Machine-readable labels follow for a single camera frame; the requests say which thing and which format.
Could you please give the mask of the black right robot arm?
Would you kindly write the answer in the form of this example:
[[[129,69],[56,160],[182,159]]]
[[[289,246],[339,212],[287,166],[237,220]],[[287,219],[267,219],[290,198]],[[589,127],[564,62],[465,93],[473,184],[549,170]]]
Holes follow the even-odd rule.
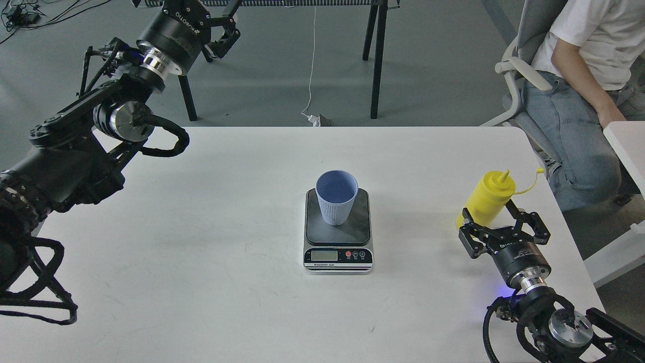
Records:
[[[487,253],[513,289],[487,307],[482,324],[482,342],[491,362],[498,358],[490,340],[490,319],[496,315],[516,323],[522,348],[540,362],[580,362],[589,347],[603,353],[600,362],[643,362],[643,336],[597,308],[577,312],[574,305],[549,287],[545,280],[551,267],[538,249],[550,232],[536,212],[518,209],[512,201],[506,208],[514,218],[511,226],[490,229],[462,211],[459,238],[471,258]]]

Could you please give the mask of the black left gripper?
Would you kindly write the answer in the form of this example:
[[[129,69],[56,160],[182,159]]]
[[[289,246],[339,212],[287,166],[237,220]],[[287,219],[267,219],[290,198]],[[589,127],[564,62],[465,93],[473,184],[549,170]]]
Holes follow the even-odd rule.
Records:
[[[140,49],[155,48],[173,61],[180,75],[187,75],[203,49],[206,60],[222,59],[227,55],[240,32],[234,19],[242,1],[228,1],[218,18],[200,1],[164,1],[137,40]],[[211,40],[210,28],[222,27],[223,34]]]

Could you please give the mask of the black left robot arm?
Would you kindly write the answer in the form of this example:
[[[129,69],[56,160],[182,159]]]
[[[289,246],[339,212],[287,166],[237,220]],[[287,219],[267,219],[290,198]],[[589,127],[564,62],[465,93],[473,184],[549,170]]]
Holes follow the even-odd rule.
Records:
[[[84,67],[92,56],[103,66],[82,81],[76,101],[30,131],[30,154],[2,172],[2,315],[76,321],[78,306],[55,278],[64,248],[34,236],[35,228],[53,211],[99,204],[120,191],[122,170],[136,154],[172,158],[185,151],[187,131],[154,115],[147,100],[176,75],[196,119],[187,72],[200,54],[212,62],[232,48],[240,5],[228,1],[214,18],[201,1],[162,1],[136,46],[115,38],[88,48]]]

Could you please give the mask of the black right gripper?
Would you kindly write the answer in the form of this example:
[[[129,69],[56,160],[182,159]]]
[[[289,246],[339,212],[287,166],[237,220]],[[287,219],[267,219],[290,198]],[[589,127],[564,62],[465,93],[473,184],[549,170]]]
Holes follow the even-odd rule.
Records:
[[[546,245],[551,233],[537,212],[519,209],[512,200],[506,203],[506,209],[515,221],[507,236],[506,228],[490,229],[475,223],[464,207],[459,240],[470,258],[490,254],[507,287],[527,293],[546,286],[551,267],[536,245]]]

